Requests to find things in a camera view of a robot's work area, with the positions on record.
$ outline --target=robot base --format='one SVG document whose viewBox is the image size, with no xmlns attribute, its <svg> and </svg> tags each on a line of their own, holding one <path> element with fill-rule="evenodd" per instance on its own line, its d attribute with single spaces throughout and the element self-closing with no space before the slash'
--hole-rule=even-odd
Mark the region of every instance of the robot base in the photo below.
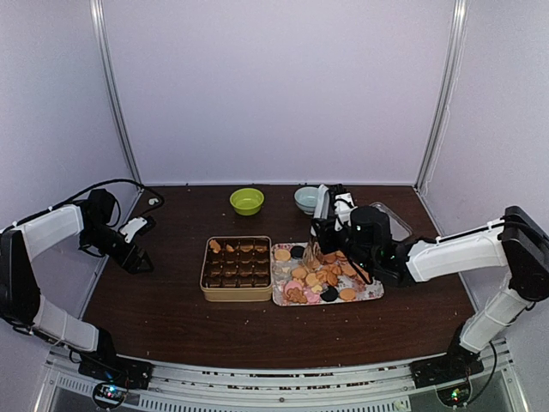
<svg viewBox="0 0 549 412">
<path fill-rule="evenodd" d="M 410 364 L 416 388 L 441 385 L 454 380 L 465 379 L 484 371 L 480 360 L 464 361 L 461 357 L 444 354 L 436 358 L 417 360 Z"/>
</svg>

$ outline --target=white wall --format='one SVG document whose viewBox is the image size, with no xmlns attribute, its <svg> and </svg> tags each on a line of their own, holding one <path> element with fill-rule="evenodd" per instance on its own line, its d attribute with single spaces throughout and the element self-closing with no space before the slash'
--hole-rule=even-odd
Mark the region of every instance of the white wall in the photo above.
<svg viewBox="0 0 549 412">
<path fill-rule="evenodd" d="M 105 3 L 147 183 L 413 183 L 451 0 Z"/>
<path fill-rule="evenodd" d="M 0 0 L 0 227 L 102 179 L 129 177 L 89 2 Z M 112 188 L 127 213 L 136 192 Z M 97 260 L 70 239 L 34 263 L 42 293 L 77 315 Z M 0 410 L 30 410 L 48 346 L 0 321 Z"/>
<path fill-rule="evenodd" d="M 461 74 L 426 200 L 446 233 L 522 206 L 549 231 L 549 3 L 476 0 Z M 466 275 L 484 305 L 497 270 Z M 549 303 L 507 331 L 534 411 L 547 411 Z"/>
</svg>

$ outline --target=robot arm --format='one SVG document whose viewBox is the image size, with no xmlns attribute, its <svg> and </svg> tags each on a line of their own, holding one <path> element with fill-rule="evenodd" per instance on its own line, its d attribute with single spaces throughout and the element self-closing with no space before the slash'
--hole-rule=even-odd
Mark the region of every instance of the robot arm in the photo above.
<svg viewBox="0 0 549 412">
<path fill-rule="evenodd" d="M 416 386 L 481 372 L 479 352 L 525 309 L 549 297 L 549 238 L 522 209 L 507 208 L 501 219 L 465 233 L 406 243 L 391 239 L 386 214 L 355 207 L 349 197 L 339 187 L 332 199 L 335 216 L 313 219 L 321 252 L 343 251 L 384 285 L 408 287 L 458 271 L 510 267 L 511 278 L 456 331 L 446 355 L 411 365 Z"/>
<path fill-rule="evenodd" d="M 31 262 L 64 239 L 80 235 L 81 249 L 95 246 L 130 273 L 152 271 L 148 254 L 133 238 L 154 226 L 152 218 L 135 218 L 118 231 L 108 222 L 116 200 L 105 190 L 88 199 L 50 209 L 0 235 L 0 317 L 16 331 L 53 343 L 64 343 L 81 354 L 79 371 L 97 379 L 116 375 L 130 387 L 146 387 L 151 366 L 117 356 L 111 335 L 70 316 L 52 304 L 36 282 Z"/>
</svg>

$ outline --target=metal frame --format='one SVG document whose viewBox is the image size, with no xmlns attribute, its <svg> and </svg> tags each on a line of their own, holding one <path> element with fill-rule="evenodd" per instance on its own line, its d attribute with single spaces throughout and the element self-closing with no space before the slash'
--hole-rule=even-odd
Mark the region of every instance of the metal frame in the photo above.
<svg viewBox="0 0 549 412">
<path fill-rule="evenodd" d="M 506 341 L 496 341 L 495 347 L 497 368 L 505 377 L 505 389 L 514 411 L 528 412 Z M 485 349 L 481 359 L 485 366 L 482 375 L 486 376 L 493 366 L 492 350 Z M 222 369 L 153 362 L 149 389 L 131 391 L 124 406 L 150 412 L 264 412 L 273 409 L 278 412 L 358 412 L 383 410 L 383 405 L 386 405 L 385 410 L 397 410 L 390 405 L 399 403 L 403 407 L 400 410 L 410 411 L 410 396 L 436 389 L 415 389 L 408 367 L 411 361 L 301 370 Z M 57 388 L 90 396 L 98 383 L 79 375 L 77 365 L 68 358 L 68 351 L 61 348 L 51 351 L 45 370 L 34 412 L 50 410 Z"/>
<path fill-rule="evenodd" d="M 111 102 L 112 116 L 114 117 L 114 123 L 117 128 L 118 139 L 122 146 L 124 158 L 126 164 L 130 169 L 133 180 L 142 183 L 139 170 L 137 168 L 136 157 L 131 149 L 130 139 L 128 137 L 128 130 L 126 123 L 124 122 L 124 116 L 122 114 L 122 106 L 120 104 L 120 98 L 118 96 L 117 84 L 114 79 L 114 70 L 112 68 L 111 51 L 109 49 L 109 42 L 106 34 L 105 17 L 103 15 L 103 0 L 90 0 L 90 7 L 92 11 L 92 22 L 94 24 L 95 36 L 97 38 L 97 44 L 100 49 L 101 62 L 103 64 L 103 72 L 105 74 L 106 88 Z"/>
<path fill-rule="evenodd" d="M 460 56 L 463 47 L 463 38 L 465 33 L 465 21 L 467 19 L 468 0 L 455 0 L 454 19 L 450 30 L 448 53 L 446 55 L 446 64 L 444 66 L 443 82 L 438 95 L 437 109 L 432 121 L 431 132 L 427 147 L 421 162 L 421 168 L 416 180 L 415 188 L 423 192 L 433 161 L 436 160 L 435 153 L 443 135 L 444 122 L 449 104 L 449 98 L 454 86 L 457 69 L 459 67 Z"/>
</svg>

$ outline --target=wooden table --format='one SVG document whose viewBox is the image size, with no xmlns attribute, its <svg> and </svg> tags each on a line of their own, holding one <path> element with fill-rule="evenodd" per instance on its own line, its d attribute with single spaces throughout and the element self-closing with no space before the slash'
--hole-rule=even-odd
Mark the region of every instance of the wooden table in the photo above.
<svg viewBox="0 0 549 412">
<path fill-rule="evenodd" d="M 380 300 L 279 307 L 210 303 L 199 288 L 206 241 L 214 235 L 268 235 L 273 243 L 306 241 L 310 220 L 294 202 L 296 186 L 260 185 L 261 213 L 238 216 L 235 186 L 157 188 L 157 227 L 137 242 L 152 274 L 129 275 L 109 262 L 85 320 L 106 328 L 120 354 L 212 367 L 333 367 L 395 361 L 446 350 L 474 310 L 458 276 L 413 288 L 385 288 Z M 356 204 L 393 209 L 417 236 L 436 231 L 410 187 L 349 187 Z M 148 206 L 145 194 L 136 211 Z"/>
</svg>

